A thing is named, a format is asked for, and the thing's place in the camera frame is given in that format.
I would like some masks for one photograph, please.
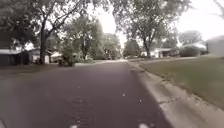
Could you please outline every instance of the road marking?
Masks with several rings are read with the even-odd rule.
[[[69,128],[78,128],[77,125],[71,125]]]
[[[146,124],[140,124],[139,128],[149,128]]]
[[[77,123],[81,123],[82,121],[81,121],[81,120],[77,120],[76,122],[77,122]]]

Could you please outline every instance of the residential street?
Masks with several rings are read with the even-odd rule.
[[[172,128],[125,62],[2,80],[0,117],[7,128]]]

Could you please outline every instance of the tree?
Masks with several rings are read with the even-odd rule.
[[[170,31],[165,36],[156,39],[153,47],[154,48],[176,48],[177,47],[177,30]]]
[[[90,5],[96,7],[101,4],[106,5],[107,2],[104,0],[36,0],[34,7],[38,10],[40,18],[41,64],[44,64],[46,40],[51,33],[59,30],[71,16],[78,17],[87,13]]]
[[[102,28],[99,20],[88,15],[82,15],[66,24],[64,32],[66,33],[66,42],[70,42],[76,48],[76,51],[81,50],[83,59],[86,59],[86,55],[91,48],[93,50],[98,47],[102,38]]]
[[[141,48],[139,47],[136,40],[129,40],[123,51],[124,57],[127,56],[139,56],[141,55]]]
[[[37,23],[36,9],[32,5],[33,0],[3,0],[0,1],[0,41],[1,47],[10,46],[13,40],[20,45],[27,42],[35,42],[35,28]]]
[[[170,23],[188,9],[189,0],[118,0],[112,1],[118,29],[128,38],[142,40],[147,56],[155,39],[165,35]]]
[[[55,51],[61,51],[62,46],[62,40],[58,36],[57,33],[53,32],[51,36],[46,41],[46,49],[55,52]]]
[[[120,43],[115,34],[106,33],[103,36],[102,49],[107,59],[115,59],[120,56]]]
[[[186,31],[179,35],[179,41],[184,45],[193,44],[202,41],[202,35],[196,30]]]

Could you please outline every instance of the curb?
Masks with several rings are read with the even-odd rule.
[[[224,111],[200,97],[128,62],[158,102],[173,128],[223,128]]]

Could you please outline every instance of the green grass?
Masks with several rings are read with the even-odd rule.
[[[224,109],[224,59],[202,57],[141,67]]]

